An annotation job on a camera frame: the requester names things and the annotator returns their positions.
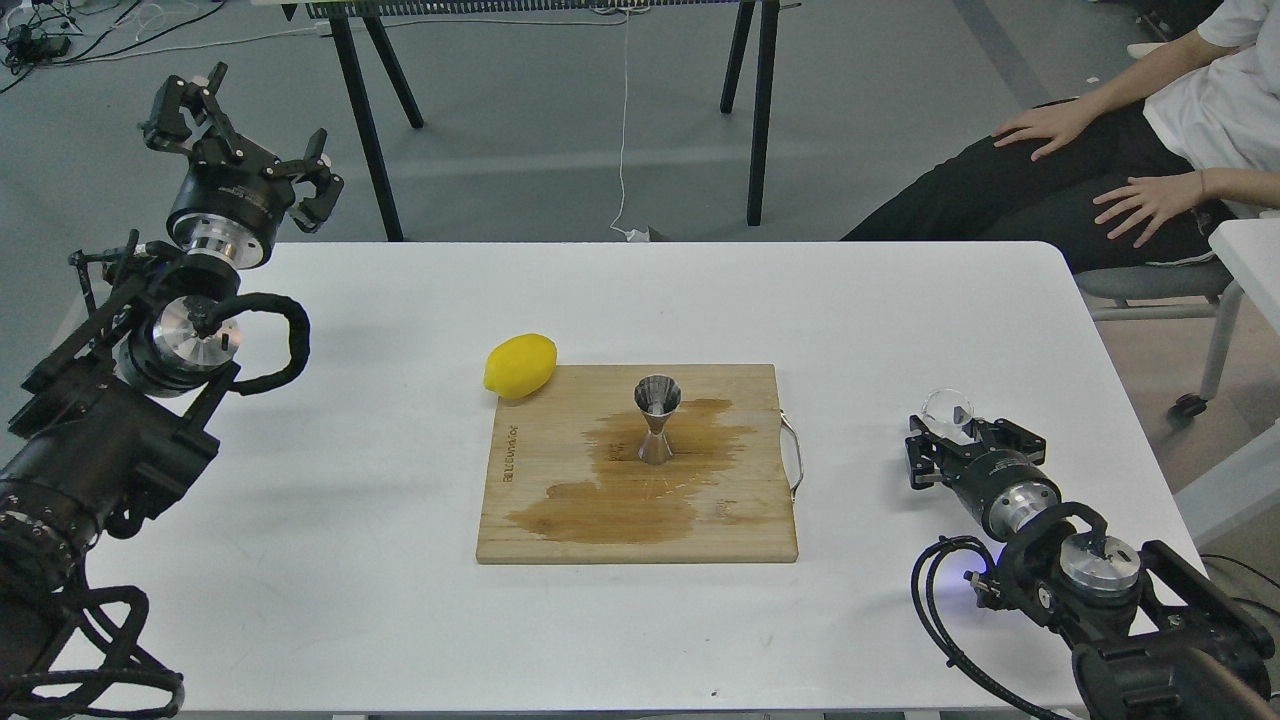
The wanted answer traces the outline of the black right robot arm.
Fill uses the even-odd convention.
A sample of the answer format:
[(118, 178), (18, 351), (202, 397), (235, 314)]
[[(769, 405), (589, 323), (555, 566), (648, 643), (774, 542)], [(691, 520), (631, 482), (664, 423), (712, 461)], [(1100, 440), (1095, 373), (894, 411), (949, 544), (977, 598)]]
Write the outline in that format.
[(984, 566), (965, 578), (982, 609), (1016, 610), (1059, 635), (1093, 719), (1274, 719), (1268, 632), (1210, 579), (1152, 539), (1133, 548), (1092, 507), (1066, 501), (1042, 471), (1044, 441), (1005, 419), (961, 415), (959, 443), (920, 416), (905, 439), (910, 484), (945, 486), (1001, 543), (940, 537), (911, 570), (916, 615), (947, 664), (1021, 712), (1051, 719), (983, 671), (946, 630), (934, 580), (947, 556)]

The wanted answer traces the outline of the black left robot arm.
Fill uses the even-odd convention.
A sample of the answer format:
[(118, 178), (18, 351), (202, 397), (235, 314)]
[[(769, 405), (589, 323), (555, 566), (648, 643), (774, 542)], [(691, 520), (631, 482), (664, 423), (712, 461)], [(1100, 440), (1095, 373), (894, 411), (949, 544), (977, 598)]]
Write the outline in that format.
[(84, 560), (186, 496), (216, 457), (207, 423), (228, 393), (274, 391), (310, 355), (310, 320), (278, 293), (244, 293), (291, 218), (312, 233), (343, 190), (316, 131), (283, 160), (218, 101), (227, 65), (170, 76), (141, 126), (188, 163), (166, 238), (74, 252), (84, 322), (24, 379), (9, 423), (26, 446), (3, 469), (3, 716), (174, 716), (183, 678), (140, 646), (148, 600), (93, 589)]

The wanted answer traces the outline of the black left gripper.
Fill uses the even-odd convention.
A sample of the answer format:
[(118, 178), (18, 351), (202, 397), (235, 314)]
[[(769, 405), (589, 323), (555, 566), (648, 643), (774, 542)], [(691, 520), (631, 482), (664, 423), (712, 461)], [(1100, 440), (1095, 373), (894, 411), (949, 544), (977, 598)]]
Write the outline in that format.
[[(311, 135), (301, 159), (278, 163), (284, 179), (250, 169), (244, 142), (218, 101), (227, 72), (228, 64), (219, 61), (204, 81), (169, 76), (140, 131), (147, 149), (180, 154), (188, 164), (166, 219), (170, 240), (186, 251), (220, 254), (236, 269), (252, 269), (269, 261), (287, 211), (302, 232), (315, 233), (346, 182), (326, 159), (324, 128)], [(314, 195), (296, 201), (285, 179), (311, 184)]]

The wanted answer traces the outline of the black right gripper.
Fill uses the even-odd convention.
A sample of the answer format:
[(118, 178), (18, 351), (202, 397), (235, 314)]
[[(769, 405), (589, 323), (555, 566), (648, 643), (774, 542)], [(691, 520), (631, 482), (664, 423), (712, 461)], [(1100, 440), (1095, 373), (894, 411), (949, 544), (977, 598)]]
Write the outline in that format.
[(993, 541), (1009, 542), (1061, 502), (1060, 488), (1041, 469), (1044, 438), (1014, 421), (973, 418), (965, 430), (982, 448), (963, 452), (961, 445), (932, 430), (919, 415), (909, 416), (908, 429), (910, 487), (947, 486)]

